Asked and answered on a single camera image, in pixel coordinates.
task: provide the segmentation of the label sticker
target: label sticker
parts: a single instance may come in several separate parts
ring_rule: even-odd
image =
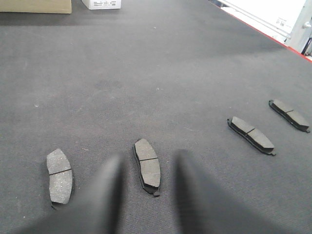
[[[283,28],[284,26],[285,26],[285,24],[286,24],[286,20],[284,20],[284,19],[282,19],[282,18],[277,18],[277,20],[276,20],[276,24],[278,25],[278,26],[280,26],[281,28]]]
[[[102,6],[103,2],[102,1],[94,1],[93,6]]]

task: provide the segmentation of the white box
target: white box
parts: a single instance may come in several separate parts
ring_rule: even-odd
[[[120,9],[121,0],[82,0],[90,10]]]

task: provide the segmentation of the gray carpet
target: gray carpet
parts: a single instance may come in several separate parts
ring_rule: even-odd
[[[172,153],[193,151],[220,186],[272,222],[312,232],[312,134],[271,110],[278,98],[312,123],[312,64],[206,0],[124,0],[121,10],[0,13],[0,232],[55,212],[46,156],[61,148],[75,193],[114,151],[127,158],[121,234],[179,233]],[[273,142],[261,154],[238,116]],[[141,187],[131,146],[149,140],[161,196]]]

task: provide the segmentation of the cardboard box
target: cardboard box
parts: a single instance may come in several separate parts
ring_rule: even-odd
[[[120,9],[121,0],[82,0],[90,10]]]
[[[0,0],[2,12],[72,13],[71,0]]]

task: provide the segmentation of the brake pad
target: brake pad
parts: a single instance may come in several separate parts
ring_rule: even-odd
[[[47,156],[52,204],[67,204],[73,188],[73,173],[66,155],[56,149]]]
[[[134,144],[133,153],[139,166],[143,189],[159,196],[160,165],[154,149],[146,139],[140,139]]]
[[[269,101],[269,106],[278,112],[284,119],[291,123],[296,129],[309,133],[309,123],[292,107],[275,99]]]
[[[233,117],[228,119],[228,125],[259,151],[272,156],[276,155],[273,151],[274,145],[271,141],[262,132],[247,122],[238,117]]]

